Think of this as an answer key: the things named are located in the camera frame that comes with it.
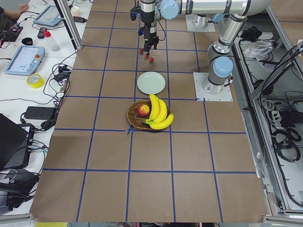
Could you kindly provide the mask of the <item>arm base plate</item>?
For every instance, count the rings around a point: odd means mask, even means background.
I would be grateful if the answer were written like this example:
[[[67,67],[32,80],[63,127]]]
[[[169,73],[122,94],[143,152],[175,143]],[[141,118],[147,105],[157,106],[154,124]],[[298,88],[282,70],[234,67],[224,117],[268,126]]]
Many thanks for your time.
[[[188,32],[215,33],[214,23],[207,16],[186,15]]]
[[[223,85],[214,85],[208,80],[209,73],[194,72],[194,84],[197,101],[232,102],[232,93],[228,79]]]

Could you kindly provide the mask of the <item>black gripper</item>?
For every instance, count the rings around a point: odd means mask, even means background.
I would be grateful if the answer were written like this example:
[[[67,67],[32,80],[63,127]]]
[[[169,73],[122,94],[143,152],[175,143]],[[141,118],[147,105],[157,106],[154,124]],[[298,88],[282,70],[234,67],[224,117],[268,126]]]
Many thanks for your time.
[[[155,18],[155,11],[144,12],[141,10],[141,21],[145,24],[151,24]]]
[[[157,36],[157,33],[145,33],[144,34],[144,47],[143,50],[145,52],[150,52],[150,46],[154,46],[154,49],[157,49],[157,45],[159,43],[159,37]]]

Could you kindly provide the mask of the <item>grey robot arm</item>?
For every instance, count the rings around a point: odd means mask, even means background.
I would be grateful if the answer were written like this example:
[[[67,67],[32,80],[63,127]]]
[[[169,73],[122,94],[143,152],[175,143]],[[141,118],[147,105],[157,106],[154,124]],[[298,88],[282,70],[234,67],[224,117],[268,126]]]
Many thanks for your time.
[[[143,51],[147,55],[150,54],[150,49],[157,48],[159,37],[157,36],[157,24],[162,19],[172,20],[177,17],[181,6],[175,1],[162,1],[159,6],[152,4],[153,8],[143,9],[143,4],[140,5],[138,13],[141,14],[141,21],[144,26],[138,31],[138,35],[144,35]],[[186,13],[187,30],[191,32],[214,32],[214,23],[220,22],[224,14],[204,15]]]
[[[144,26],[139,29],[138,35],[144,36],[143,51],[150,55],[150,49],[152,47],[156,49],[159,43],[158,21],[172,20],[178,15],[228,14],[223,31],[220,32],[218,40],[211,45],[213,52],[224,56],[230,52],[230,46],[247,17],[265,10],[271,2],[270,0],[140,0],[134,3],[130,17],[135,21],[137,15],[141,15]]]

